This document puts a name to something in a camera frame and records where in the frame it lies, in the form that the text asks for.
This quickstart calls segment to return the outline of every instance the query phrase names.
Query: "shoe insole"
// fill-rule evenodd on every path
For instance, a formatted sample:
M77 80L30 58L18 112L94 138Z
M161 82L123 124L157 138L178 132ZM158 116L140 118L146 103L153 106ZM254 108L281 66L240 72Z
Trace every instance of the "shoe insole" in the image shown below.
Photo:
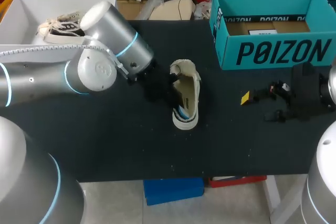
M188 117L193 116L195 112L194 79L189 76L182 76L174 82L174 87L182 95L183 108Z

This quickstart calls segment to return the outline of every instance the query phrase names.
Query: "brown cardboard box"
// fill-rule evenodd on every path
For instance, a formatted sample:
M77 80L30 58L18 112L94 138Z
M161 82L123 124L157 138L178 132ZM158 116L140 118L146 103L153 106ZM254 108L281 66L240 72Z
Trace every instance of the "brown cardboard box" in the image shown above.
M127 20L134 20L146 1L117 0L118 11Z
M310 32L305 21L237 22L226 23L226 27L231 36L249 35L251 30L276 30L278 34Z

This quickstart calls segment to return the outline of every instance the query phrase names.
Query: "yellow tag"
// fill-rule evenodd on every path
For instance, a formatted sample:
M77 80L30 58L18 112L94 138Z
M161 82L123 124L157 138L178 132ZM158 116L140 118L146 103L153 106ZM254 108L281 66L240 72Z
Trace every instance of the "yellow tag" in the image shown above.
M250 91L247 91L247 93L241 98L240 105L243 105L245 102L247 102L249 99L249 96L250 96Z

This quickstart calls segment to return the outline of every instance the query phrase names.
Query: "red crate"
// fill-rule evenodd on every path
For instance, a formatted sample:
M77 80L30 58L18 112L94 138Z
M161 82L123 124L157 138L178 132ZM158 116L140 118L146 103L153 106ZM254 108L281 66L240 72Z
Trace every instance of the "red crate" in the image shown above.
M209 178L208 181L209 181L209 185L212 188L217 188L217 187L224 187L224 186L236 186L236 185L255 183L255 182L263 181L266 179L267 179L267 176L248 176L248 177L243 177L239 179L228 179L228 180L211 180Z

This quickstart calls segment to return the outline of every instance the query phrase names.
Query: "plastic bag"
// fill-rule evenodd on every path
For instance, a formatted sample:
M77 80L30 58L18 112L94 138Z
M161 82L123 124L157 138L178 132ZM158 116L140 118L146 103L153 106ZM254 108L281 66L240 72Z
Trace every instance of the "plastic bag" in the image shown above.
M136 20L147 20L151 16L154 8L161 5L163 0L148 0L135 18Z
M194 18L195 19L210 19L212 2L200 2L196 5Z

